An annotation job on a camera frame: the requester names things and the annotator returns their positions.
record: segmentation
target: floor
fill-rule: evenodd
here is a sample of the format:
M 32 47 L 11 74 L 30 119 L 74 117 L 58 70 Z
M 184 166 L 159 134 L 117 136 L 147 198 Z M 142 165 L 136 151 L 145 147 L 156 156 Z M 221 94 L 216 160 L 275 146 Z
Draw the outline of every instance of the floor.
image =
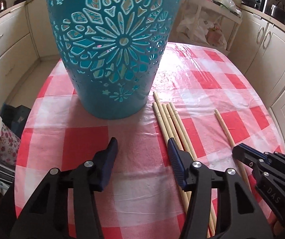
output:
M 14 107 L 24 105 L 31 109 L 40 89 L 57 62 L 58 60 L 47 60 L 36 66 L 9 104 Z

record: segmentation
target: chopstick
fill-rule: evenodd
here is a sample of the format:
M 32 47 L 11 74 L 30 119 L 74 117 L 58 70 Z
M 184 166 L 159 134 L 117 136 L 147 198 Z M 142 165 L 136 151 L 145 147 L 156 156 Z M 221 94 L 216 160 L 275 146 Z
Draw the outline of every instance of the chopstick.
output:
M 157 120 L 160 125 L 161 131 L 165 128 L 166 131 L 163 133 L 164 139 L 166 143 L 168 142 L 169 138 L 173 137 L 179 147 L 180 150 L 183 150 L 183 147 L 185 151 L 189 152 L 190 155 L 194 160 L 197 159 L 196 153 L 194 151 L 194 148 L 192 146 L 191 140 L 188 136 L 187 130 L 185 129 L 183 122 L 179 116 L 179 113 L 177 112 L 175 106 L 173 105 L 174 110 L 172 109 L 170 104 L 162 104 L 160 103 L 158 94 L 154 92 L 154 98 L 155 98 L 155 103 L 153 103 L 153 108 L 156 113 Z M 180 193 L 182 196 L 183 200 L 183 205 L 185 208 L 185 211 L 187 213 L 188 206 L 189 206 L 189 201 L 190 201 L 190 195 L 188 195 L 188 202 L 186 204 L 185 202 L 185 194 L 183 194 L 183 191 L 180 189 Z M 210 217 L 209 217 L 209 228 L 211 231 L 211 235 L 215 235 L 215 227 L 216 227 L 216 214 L 213 208 L 213 204 L 211 202 L 210 206 Z
M 236 144 L 234 143 L 234 140 L 233 140 L 233 138 L 232 138 L 232 135 L 231 135 L 231 133 L 230 133 L 230 131 L 229 131 L 229 129 L 228 129 L 226 123 L 224 122 L 224 120 L 223 120 L 223 118 L 222 118 L 220 112 L 218 111 L 218 109 L 215 109 L 215 115 L 216 115 L 216 117 L 217 117 L 217 119 L 218 119 L 218 121 L 219 121 L 219 123 L 220 123 L 220 126 L 222 127 L 224 133 L 226 134 L 226 136 L 227 136 L 227 138 L 228 138 L 228 140 L 229 140 L 229 143 L 230 143 L 230 145 L 231 145 L 231 148 L 233 149 L 233 148 L 236 146 Z M 245 168 L 244 168 L 243 163 L 241 163 L 240 161 L 238 161 L 238 160 L 235 159 L 235 164 L 236 164 L 237 167 L 238 167 L 238 170 L 239 170 L 239 172 L 240 172 L 240 175 L 241 175 L 243 181 L 244 181 L 245 184 L 248 186 L 249 190 L 252 192 L 251 187 L 250 187 L 250 183 L 249 183 L 249 178 L 248 178 L 248 175 L 247 175 L 247 172 L 246 172 L 246 170 L 245 170 Z

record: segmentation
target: bolt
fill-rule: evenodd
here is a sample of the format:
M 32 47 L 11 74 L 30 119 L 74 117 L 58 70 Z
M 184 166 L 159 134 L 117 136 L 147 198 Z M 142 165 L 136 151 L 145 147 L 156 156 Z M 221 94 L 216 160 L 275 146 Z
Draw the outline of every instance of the bolt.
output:
M 227 170 L 227 173 L 229 173 L 230 175 L 235 175 L 236 174 L 236 170 L 232 169 L 232 168 L 229 168 Z
M 92 167 L 94 165 L 94 163 L 92 161 L 87 161 L 84 163 L 85 167 Z
M 194 168 L 200 168 L 201 165 L 202 165 L 201 162 L 198 162 L 198 161 L 195 161 L 195 162 L 192 163 L 192 166 L 193 166 Z
M 58 169 L 57 169 L 57 168 L 53 168 L 53 169 L 51 169 L 51 170 L 49 171 L 49 173 L 50 173 L 51 175 L 55 175 L 55 174 L 58 173 Z

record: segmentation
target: blue bucket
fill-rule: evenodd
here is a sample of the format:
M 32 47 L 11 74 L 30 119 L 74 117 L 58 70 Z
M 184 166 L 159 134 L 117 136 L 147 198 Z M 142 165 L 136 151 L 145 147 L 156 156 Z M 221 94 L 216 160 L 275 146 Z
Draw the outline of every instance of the blue bucket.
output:
M 147 102 L 179 0 L 47 0 L 59 53 L 85 109 L 121 119 Z

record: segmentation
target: tablecloth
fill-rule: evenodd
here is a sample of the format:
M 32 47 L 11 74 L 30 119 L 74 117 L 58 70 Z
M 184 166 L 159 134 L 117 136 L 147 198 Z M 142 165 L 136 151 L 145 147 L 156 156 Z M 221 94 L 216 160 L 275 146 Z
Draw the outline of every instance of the tablecloth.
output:
M 236 144 L 283 152 L 276 126 L 255 90 L 214 49 L 168 43 L 147 104 L 121 120 L 97 119 L 87 113 L 59 61 L 44 83 L 22 135 L 15 174 L 17 214 L 49 169 L 76 168 L 116 137 L 119 151 L 110 183 L 104 192 L 96 193 L 105 238 L 179 238 L 185 214 L 152 110 L 152 91 L 158 92 L 162 102 L 176 105 L 199 160 L 210 168 L 236 168 L 214 115 L 216 108 Z M 246 170 L 254 187 L 251 169 Z M 255 190 L 253 193 L 266 217 L 272 219 L 269 207 Z M 215 208 L 216 198 L 213 190 Z M 68 222 L 70 235 L 75 237 L 72 199 L 70 190 Z

